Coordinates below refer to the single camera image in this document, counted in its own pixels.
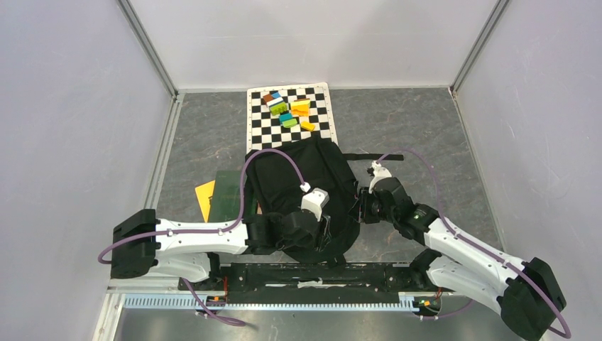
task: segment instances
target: black backpack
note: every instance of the black backpack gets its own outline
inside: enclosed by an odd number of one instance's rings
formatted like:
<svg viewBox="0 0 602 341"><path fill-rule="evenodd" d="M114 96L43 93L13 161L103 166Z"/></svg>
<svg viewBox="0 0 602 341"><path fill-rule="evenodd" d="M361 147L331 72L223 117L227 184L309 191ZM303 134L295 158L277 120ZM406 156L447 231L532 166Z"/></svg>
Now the black backpack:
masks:
<svg viewBox="0 0 602 341"><path fill-rule="evenodd" d="M330 218L327 243L317 249L293 247L285 253L300 263L328 261L330 266L344 264L343 253L356 241L360 224L350 210L357 202L357 180L348 160L376 160L380 154L343 154L330 139L312 136L276 148L289 155L297 164L303 178L312 188L321 188L329 194L329 202L322 210ZM251 151L247 158L257 151ZM390 156L389 160L402 160ZM264 153L254 158L247 170L245 196L259 202L263 214L288 215L298 211L304 193L299 178L286 159L276 153Z"/></svg>

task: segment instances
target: checkerboard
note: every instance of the checkerboard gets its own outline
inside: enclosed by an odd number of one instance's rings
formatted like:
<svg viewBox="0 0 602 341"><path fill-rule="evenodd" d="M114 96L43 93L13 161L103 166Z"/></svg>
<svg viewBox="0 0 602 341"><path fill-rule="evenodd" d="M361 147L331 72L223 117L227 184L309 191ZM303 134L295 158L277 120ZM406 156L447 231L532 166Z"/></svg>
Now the checkerboard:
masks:
<svg viewBox="0 0 602 341"><path fill-rule="evenodd" d="M309 117L298 117L300 122L308 121L315 125L314 131L305 131L298 124L287 129L280 124L279 115L272 116L262 97L278 92L284 102L291 103L296 99L308 98L310 102ZM312 135L322 138L336 139L334 119L330 106L330 93L326 83L288 85L280 87L259 87L247 91L247 152L256 149L275 148L283 144L306 139Z"/></svg>

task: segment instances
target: blue block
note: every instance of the blue block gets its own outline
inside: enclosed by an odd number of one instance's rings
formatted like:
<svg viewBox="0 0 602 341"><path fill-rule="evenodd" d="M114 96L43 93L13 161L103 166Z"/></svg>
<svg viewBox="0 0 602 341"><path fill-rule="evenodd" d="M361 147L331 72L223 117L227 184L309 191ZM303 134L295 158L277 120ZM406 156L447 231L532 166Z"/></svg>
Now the blue block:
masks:
<svg viewBox="0 0 602 341"><path fill-rule="evenodd" d="M292 114L289 112L287 112L286 114L281 114L278 118L280 120L280 124L282 124L284 121L288 121L289 119L294 119Z"/></svg>

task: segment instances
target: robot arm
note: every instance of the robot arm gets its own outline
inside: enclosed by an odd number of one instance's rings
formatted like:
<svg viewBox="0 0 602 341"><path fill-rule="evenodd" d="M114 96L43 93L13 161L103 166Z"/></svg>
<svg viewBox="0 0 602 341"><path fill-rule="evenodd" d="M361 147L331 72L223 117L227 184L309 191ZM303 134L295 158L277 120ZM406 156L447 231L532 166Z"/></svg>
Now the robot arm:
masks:
<svg viewBox="0 0 602 341"><path fill-rule="evenodd" d="M429 248L412 263L419 272L417 277L425 283L484 304L527 340L538 340L556 316L525 280L508 268L510 264L535 282L559 311L564 309L567 303L548 264L537 258L526 262L506 254L444 218L446 226L438 211L414 203L400 181L379 162L374 161L368 172L374 178L369 188L360 189L360 220L385 220L404 237Z"/></svg>
<svg viewBox="0 0 602 341"><path fill-rule="evenodd" d="M289 247L312 247L327 231L329 220L322 217L322 208L328 200L327 192L315 188L303 196L299 211L286 216L254 215L236 226L236 221L158 220L155 210L141 210L115 227L113 242L145 232L159 233L115 248L111 277L166 274L199 282L209 278L212 270L208 253L271 254Z"/></svg>

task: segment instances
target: colorful block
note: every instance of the colorful block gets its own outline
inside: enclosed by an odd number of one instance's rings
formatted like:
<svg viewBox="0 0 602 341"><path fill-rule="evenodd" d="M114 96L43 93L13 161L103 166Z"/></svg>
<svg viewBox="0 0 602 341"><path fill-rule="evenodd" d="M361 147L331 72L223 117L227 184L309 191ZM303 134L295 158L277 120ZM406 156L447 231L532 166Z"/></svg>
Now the colorful block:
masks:
<svg viewBox="0 0 602 341"><path fill-rule="evenodd" d="M308 131L314 131L314 129L316 129L316 126L309 122L301 122L301 128Z"/></svg>
<svg viewBox="0 0 602 341"><path fill-rule="evenodd" d="M280 117L278 117L280 120L280 124L282 124L284 121L289 121L291 119L294 119L294 117L290 114L290 113L286 113L286 114L281 114Z"/></svg>
<svg viewBox="0 0 602 341"><path fill-rule="evenodd" d="M305 110L300 108L291 109L290 113L299 117L308 117L310 115L310 108L307 108Z"/></svg>
<svg viewBox="0 0 602 341"><path fill-rule="evenodd" d="M268 107L272 107L274 105L277 105L278 103L284 103L284 99L282 99L282 98L275 98L275 99L272 99L269 102L266 102L266 105Z"/></svg>
<svg viewBox="0 0 602 341"><path fill-rule="evenodd" d="M303 107L303 106L306 106L306 105L309 107L311 101L312 101L311 99L307 99L307 98L297 99L296 101L292 101L290 103L290 107L291 108L294 108L294 107Z"/></svg>
<svg viewBox="0 0 602 341"><path fill-rule="evenodd" d="M282 114L283 112L286 112L287 110L288 110L288 106L284 102L274 104L273 106L270 107L270 112L272 113L272 116Z"/></svg>
<svg viewBox="0 0 602 341"><path fill-rule="evenodd" d="M274 97L272 97L271 94L267 94L266 96L263 96L263 101L267 104L269 101L273 101Z"/></svg>
<svg viewBox="0 0 602 341"><path fill-rule="evenodd" d="M296 119L289 119L288 121L284 121L283 122L283 127L285 128L291 128L297 125L297 120Z"/></svg>

